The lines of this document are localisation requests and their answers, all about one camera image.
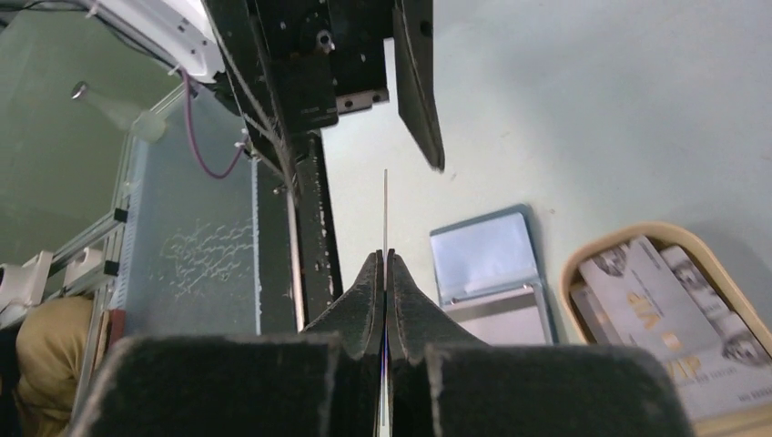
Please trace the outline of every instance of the black cable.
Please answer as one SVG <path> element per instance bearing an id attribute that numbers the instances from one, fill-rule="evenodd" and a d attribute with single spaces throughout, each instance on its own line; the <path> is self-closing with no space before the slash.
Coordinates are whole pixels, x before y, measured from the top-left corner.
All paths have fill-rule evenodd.
<path id="1" fill-rule="evenodd" d="M 68 5 L 70 7 L 56 7 L 56 8 L 47 8 L 47 7 L 38 7 L 42 4 L 49 3 L 49 4 L 60 4 L 60 5 Z M 84 5 L 80 5 L 77 3 L 74 3 L 72 0 L 35 0 L 34 2 L 30 2 L 26 5 L 10 5 L 5 3 L 0 3 L 0 12 L 20 12 L 20 11 L 35 11 L 35 12 L 87 12 L 89 9 L 85 7 Z M 164 59 L 161 56 L 156 55 L 155 53 L 145 49 L 136 39 L 133 37 L 125 34 L 123 31 L 121 31 L 118 27 L 113 25 L 112 23 L 108 22 L 106 19 L 102 18 L 99 15 L 94 15 L 94 18 L 99 21 L 102 25 L 105 26 L 108 32 L 112 34 L 118 41 L 123 43 L 125 46 L 130 48 L 131 50 L 134 50 L 135 52 L 150 56 L 156 61 L 160 62 L 169 70 L 174 69 L 175 66 L 170 64 L 166 59 Z"/>

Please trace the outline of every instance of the pink cable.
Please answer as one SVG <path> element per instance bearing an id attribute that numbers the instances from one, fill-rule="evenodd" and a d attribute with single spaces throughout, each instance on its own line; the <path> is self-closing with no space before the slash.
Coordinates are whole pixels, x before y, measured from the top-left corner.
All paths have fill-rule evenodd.
<path id="1" fill-rule="evenodd" d="M 196 142 L 196 133 L 193 131 L 193 115 L 191 110 L 191 101 L 193 100 L 193 97 L 190 92 L 190 76 L 188 76 L 188 72 L 186 72 L 184 69 L 179 69 L 180 73 L 182 74 L 182 82 L 185 85 L 185 128 L 188 132 L 188 145 L 190 146 L 190 151 L 193 152 L 193 157 L 196 158 L 196 161 L 198 164 L 203 168 L 204 172 L 206 172 L 208 175 L 210 175 L 214 179 L 224 179 L 227 178 L 231 171 L 233 171 L 233 168 L 236 167 L 236 163 L 239 162 L 239 158 L 241 157 L 241 147 L 238 147 L 238 150 L 236 150 L 236 156 L 233 157 L 233 160 L 230 162 L 230 165 L 228 168 L 225 169 L 222 173 L 215 173 L 204 162 L 204 158 L 201 156 L 201 151 L 198 148 L 198 143 Z"/>

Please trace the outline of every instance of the person's leg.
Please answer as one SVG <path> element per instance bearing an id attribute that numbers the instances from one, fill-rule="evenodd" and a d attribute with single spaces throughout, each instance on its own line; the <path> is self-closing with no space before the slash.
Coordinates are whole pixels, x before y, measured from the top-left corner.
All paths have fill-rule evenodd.
<path id="1" fill-rule="evenodd" d="M 22 324 L 16 400 L 24 436 L 56 436 L 69 423 L 92 305 L 85 298 L 51 300 Z"/>

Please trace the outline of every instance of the transparent bottle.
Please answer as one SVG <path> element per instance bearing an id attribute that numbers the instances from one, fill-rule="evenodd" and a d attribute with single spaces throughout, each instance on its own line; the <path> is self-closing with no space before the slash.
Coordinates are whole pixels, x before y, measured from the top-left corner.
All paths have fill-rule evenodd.
<path id="1" fill-rule="evenodd" d="M 109 118 L 118 129 L 130 132 L 148 143 L 160 140 L 167 130 L 167 123 L 160 115 L 134 103 L 106 97 L 90 88 L 86 82 L 78 82 L 71 97 L 73 100 L 87 102 Z"/>

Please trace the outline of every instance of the khaki pants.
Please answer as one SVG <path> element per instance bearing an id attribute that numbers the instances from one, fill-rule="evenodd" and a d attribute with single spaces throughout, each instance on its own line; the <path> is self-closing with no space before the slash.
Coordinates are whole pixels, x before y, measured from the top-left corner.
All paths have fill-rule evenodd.
<path id="1" fill-rule="evenodd" d="M 86 298 L 51 300 L 31 310 L 18 337 L 16 406 L 25 437 L 64 435 L 70 421 L 91 320 Z"/>

